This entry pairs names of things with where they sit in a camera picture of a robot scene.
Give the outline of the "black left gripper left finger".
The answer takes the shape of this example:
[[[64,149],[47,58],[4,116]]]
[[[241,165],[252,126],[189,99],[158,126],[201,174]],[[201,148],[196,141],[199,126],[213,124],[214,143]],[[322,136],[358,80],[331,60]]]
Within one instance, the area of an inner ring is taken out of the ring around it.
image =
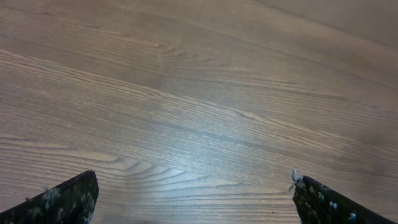
[[[1,212],[1,224],[90,224],[98,196],[96,173],[88,170]]]

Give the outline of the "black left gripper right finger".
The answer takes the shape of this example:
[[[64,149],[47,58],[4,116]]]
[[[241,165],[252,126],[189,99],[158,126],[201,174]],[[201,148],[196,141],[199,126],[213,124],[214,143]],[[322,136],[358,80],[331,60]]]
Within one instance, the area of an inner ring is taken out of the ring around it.
[[[302,224],[396,224],[295,169],[292,181],[292,200]]]

